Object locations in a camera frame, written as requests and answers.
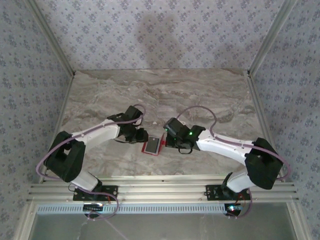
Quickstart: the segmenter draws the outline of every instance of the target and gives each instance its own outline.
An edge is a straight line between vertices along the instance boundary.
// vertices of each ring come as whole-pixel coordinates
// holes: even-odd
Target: marble surface
[[[147,111],[142,126],[150,135],[161,136],[169,118],[158,117],[158,100],[176,100],[177,113],[192,105],[212,109],[218,117],[216,133],[244,140],[262,135],[243,71],[220,68],[78,71],[61,130],[85,130],[139,103]],[[180,120],[190,127],[209,128],[213,117],[194,108]],[[142,146],[110,140],[90,149],[83,167],[97,176],[226,174],[239,167],[236,161],[212,152],[183,155],[165,147],[159,156],[152,156],[141,153]]]

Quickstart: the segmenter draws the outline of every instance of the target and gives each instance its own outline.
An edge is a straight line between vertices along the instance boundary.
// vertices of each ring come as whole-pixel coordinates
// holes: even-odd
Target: floral wallpaper
[[[0,1],[0,239],[13,238],[70,80],[22,0]]]
[[[301,0],[254,79],[314,239],[320,239],[320,2]]]
[[[248,69],[283,0],[36,0],[74,70]]]

